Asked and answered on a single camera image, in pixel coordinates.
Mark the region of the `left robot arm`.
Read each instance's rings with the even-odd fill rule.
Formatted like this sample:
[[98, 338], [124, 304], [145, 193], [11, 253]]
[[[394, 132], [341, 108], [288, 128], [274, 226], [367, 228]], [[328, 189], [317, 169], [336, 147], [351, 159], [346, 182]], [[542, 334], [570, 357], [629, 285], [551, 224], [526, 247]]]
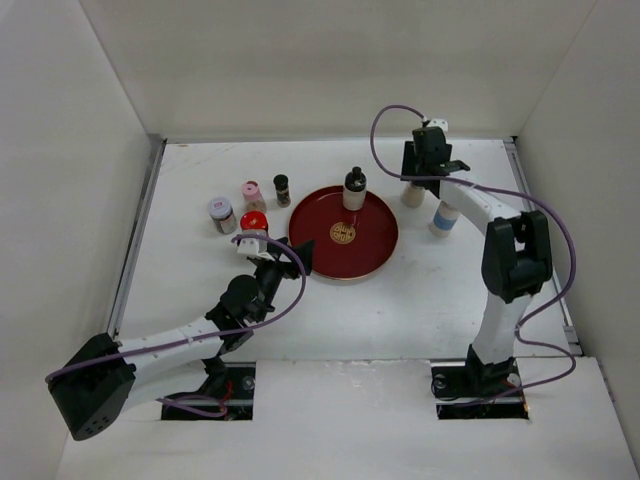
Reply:
[[285, 279], [307, 282], [315, 243], [289, 246], [266, 238], [265, 252], [249, 256], [255, 271], [228, 284], [212, 310], [154, 335], [115, 340], [100, 333], [45, 378], [71, 437], [90, 439], [126, 410], [149, 401], [187, 409], [192, 398], [214, 398], [224, 387], [222, 356], [254, 331], [283, 318], [273, 300]]

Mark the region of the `clear cap pepper grinder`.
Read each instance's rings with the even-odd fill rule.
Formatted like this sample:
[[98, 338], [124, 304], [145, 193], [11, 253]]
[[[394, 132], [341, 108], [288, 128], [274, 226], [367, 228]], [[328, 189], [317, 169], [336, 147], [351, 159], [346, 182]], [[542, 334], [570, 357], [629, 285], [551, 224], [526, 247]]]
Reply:
[[425, 195], [424, 187], [414, 182], [407, 182], [401, 195], [401, 202], [408, 208], [417, 209], [423, 204]]

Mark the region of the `blue label silver cap bottle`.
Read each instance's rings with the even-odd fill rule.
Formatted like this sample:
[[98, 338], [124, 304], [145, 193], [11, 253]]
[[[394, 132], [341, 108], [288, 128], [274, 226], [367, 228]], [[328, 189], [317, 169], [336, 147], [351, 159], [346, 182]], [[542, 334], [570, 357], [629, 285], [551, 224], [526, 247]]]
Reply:
[[438, 205], [434, 216], [429, 223], [429, 230], [437, 237], [448, 237], [459, 219], [460, 212], [445, 201]]

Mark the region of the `black knob salt grinder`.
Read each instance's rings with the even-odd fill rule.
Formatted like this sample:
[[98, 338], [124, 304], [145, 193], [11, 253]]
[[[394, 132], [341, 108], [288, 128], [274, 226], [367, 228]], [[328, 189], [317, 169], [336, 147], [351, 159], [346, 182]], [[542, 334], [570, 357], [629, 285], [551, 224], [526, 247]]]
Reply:
[[366, 199], [367, 177], [359, 166], [354, 166], [345, 176], [343, 206], [349, 211], [360, 210]]

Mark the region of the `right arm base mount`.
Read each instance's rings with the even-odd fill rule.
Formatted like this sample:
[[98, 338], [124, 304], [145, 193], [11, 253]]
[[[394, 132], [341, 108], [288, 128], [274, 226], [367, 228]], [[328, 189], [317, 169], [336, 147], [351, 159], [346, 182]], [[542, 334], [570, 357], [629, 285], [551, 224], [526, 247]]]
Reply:
[[529, 419], [513, 357], [485, 364], [470, 346], [463, 363], [436, 363], [431, 374], [439, 420]]

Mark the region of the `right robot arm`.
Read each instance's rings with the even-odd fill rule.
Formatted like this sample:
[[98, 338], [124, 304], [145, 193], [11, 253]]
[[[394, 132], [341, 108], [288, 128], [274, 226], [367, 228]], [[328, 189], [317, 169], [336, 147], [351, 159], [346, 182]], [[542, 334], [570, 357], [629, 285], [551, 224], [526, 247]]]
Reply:
[[499, 385], [499, 371], [513, 361], [518, 322], [551, 278], [548, 220], [538, 210], [518, 211], [473, 183], [470, 167], [451, 158], [452, 145], [442, 128], [423, 125], [412, 137], [405, 143], [401, 175], [439, 199], [432, 233], [449, 235], [463, 216], [484, 235], [481, 276], [487, 303], [463, 380], [471, 393], [487, 395]]

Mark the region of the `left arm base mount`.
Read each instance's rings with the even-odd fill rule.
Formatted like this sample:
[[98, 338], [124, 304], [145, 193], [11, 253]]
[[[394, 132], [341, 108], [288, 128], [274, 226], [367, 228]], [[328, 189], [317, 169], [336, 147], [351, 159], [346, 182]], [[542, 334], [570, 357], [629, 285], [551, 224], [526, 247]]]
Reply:
[[250, 421], [256, 387], [255, 362], [209, 363], [207, 378], [198, 390], [172, 394], [168, 399], [183, 408], [163, 405], [162, 421]]

